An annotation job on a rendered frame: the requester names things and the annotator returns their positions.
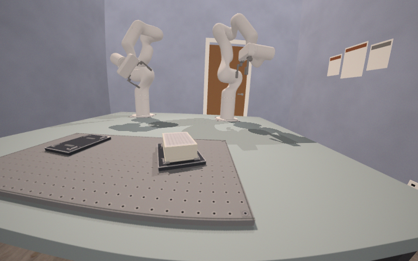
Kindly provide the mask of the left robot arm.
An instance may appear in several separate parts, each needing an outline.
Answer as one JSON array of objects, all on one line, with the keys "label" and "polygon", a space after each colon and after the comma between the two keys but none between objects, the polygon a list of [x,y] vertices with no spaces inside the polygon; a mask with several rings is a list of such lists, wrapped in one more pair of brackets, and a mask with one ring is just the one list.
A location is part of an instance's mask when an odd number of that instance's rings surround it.
[{"label": "left robot arm", "polygon": [[230,43],[237,36],[237,31],[242,34],[248,43],[255,44],[255,54],[250,63],[253,67],[260,67],[265,60],[272,60],[275,55],[275,48],[258,45],[258,34],[243,14],[236,14],[231,18],[231,28],[217,23],[213,27],[213,36],[217,41],[222,60],[218,69],[218,79],[223,83],[228,83],[228,87],[222,91],[220,117],[216,117],[221,121],[238,121],[234,118],[236,91],[242,82],[242,74],[238,71],[238,78],[235,78],[235,69],[230,68],[230,62],[233,60],[233,50]]}]

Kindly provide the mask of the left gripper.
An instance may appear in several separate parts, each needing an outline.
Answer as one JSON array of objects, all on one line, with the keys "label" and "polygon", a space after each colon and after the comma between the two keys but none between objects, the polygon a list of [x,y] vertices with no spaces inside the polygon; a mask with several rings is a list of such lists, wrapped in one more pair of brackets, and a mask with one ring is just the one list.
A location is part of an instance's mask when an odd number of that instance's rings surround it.
[{"label": "left gripper", "polygon": [[248,75],[249,70],[249,62],[253,60],[252,56],[255,54],[255,44],[254,43],[248,43],[246,46],[244,46],[240,51],[238,55],[238,60],[240,61],[237,65],[237,71],[235,78],[238,78],[238,67],[241,67],[244,61],[247,60],[247,66],[244,69],[244,75]]}]

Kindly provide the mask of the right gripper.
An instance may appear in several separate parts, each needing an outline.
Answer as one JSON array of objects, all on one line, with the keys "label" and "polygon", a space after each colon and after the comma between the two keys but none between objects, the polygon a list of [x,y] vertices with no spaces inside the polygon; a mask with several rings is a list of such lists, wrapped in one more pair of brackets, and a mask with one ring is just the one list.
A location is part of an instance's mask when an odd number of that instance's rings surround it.
[{"label": "right gripper", "polygon": [[[144,64],[150,71],[152,71],[152,69],[150,67],[147,66],[147,64],[145,64],[143,61],[139,62],[139,59],[133,55],[133,54],[129,54],[126,58],[121,58],[119,60],[119,68],[117,70],[117,73],[119,75],[121,75],[122,77],[124,77],[125,79],[128,78],[128,82],[131,81],[130,76],[132,71],[134,70],[134,68],[136,66],[138,66],[139,64]],[[130,82],[131,84],[133,84],[132,82]],[[136,86],[137,88],[140,88],[138,85],[133,84],[134,86]]]}]

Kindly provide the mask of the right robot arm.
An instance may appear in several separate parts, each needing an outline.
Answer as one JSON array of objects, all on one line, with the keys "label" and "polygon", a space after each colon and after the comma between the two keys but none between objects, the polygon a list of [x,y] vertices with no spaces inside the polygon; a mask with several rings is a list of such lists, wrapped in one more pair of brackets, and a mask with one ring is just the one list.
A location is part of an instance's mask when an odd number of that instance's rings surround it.
[{"label": "right robot arm", "polygon": [[[153,55],[153,48],[150,45],[152,42],[161,41],[163,39],[163,32],[155,27],[148,25],[140,20],[135,20],[129,30],[127,31],[125,37],[122,40],[122,47],[124,48],[126,54],[133,54],[136,56],[134,51],[134,46],[139,39],[142,43],[142,50],[139,56],[139,62],[143,61],[145,64],[148,64]],[[121,58],[126,58],[118,53],[113,53],[110,56],[111,62],[118,66],[119,60]],[[135,82],[139,83],[139,88],[135,88],[135,104],[136,104],[136,116],[132,117],[150,117],[154,114],[150,114],[149,106],[149,87],[154,80],[155,74],[154,71],[148,70],[144,64],[139,64],[132,71],[130,78]]]}]

